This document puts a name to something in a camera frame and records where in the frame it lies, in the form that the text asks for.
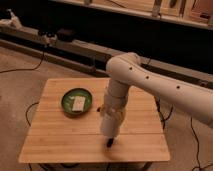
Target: wooden shelf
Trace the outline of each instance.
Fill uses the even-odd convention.
[[[176,4],[175,8],[171,9],[168,8],[168,2],[169,0],[163,0],[162,2],[162,8],[161,8],[161,17],[152,17],[152,4],[154,0],[147,1],[145,0],[115,0],[115,2],[121,3],[121,5],[125,6],[126,8],[118,7],[117,5],[113,3],[109,3],[105,0],[93,0],[93,3],[89,5],[84,4],[84,0],[51,0],[56,1],[58,3],[66,3],[66,4],[72,4],[77,6],[83,6],[87,8],[93,8],[93,9],[99,9],[99,10],[105,10],[109,12],[115,12],[115,13],[121,13],[121,14],[127,14],[152,20],[159,20],[179,25],[185,25],[195,28],[201,28],[206,30],[213,30],[213,27],[208,26],[207,23],[197,22],[190,19],[188,16],[193,0],[187,0],[186,6],[184,10],[184,15],[179,14],[180,9],[180,0],[178,0],[178,3]]]

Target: table top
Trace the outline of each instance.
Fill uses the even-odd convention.
[[[49,79],[19,156],[20,163],[102,163],[168,161],[170,154],[154,97],[130,88],[126,118],[111,148],[100,133],[107,78]],[[92,93],[91,109],[68,118],[61,108],[63,95],[73,88]]]

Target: wooden table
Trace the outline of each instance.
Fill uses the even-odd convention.
[[[126,119],[113,146],[106,148],[100,134],[102,118],[97,108],[103,103],[108,79],[49,79],[32,126],[19,156],[20,163],[100,163],[168,161],[167,143],[153,96],[132,87]],[[93,95],[92,108],[82,117],[70,119],[61,108],[61,98],[81,87]]]

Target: table leg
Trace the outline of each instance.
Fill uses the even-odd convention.
[[[147,163],[145,163],[145,165],[141,168],[140,171],[148,171],[149,168],[151,167],[152,163],[153,162],[147,162]]]

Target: shelf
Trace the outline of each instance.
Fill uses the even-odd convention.
[[[109,12],[114,12],[114,13],[120,13],[120,14],[126,14],[126,15],[131,15],[131,16],[136,16],[136,17],[142,17],[142,18],[147,18],[151,20],[158,20],[158,21],[164,21],[168,23],[174,23],[174,24],[179,24],[179,25],[184,25],[184,26],[190,26],[190,27],[195,27],[195,28],[201,28],[201,29],[206,29],[206,30],[213,30],[213,27],[208,26],[207,23],[202,23],[202,22],[196,22],[190,19],[188,16],[191,6],[193,4],[193,0],[187,0],[186,1],[186,6],[184,10],[184,15],[177,15],[174,10],[170,11],[166,8],[162,11],[161,17],[152,17],[152,12],[150,10],[136,10],[136,9],[131,9],[130,6],[126,8],[121,8],[116,6],[115,4],[106,4],[103,3],[103,0],[95,0],[93,3],[90,3],[89,5],[86,5],[83,0],[51,0],[59,3],[66,3],[66,4],[71,4],[71,5],[77,5],[77,6],[82,6],[86,8],[92,8],[92,9],[98,9],[98,10],[104,10],[104,11],[109,11]],[[132,3],[135,3],[136,1],[140,0],[128,0],[129,4],[132,1]]]

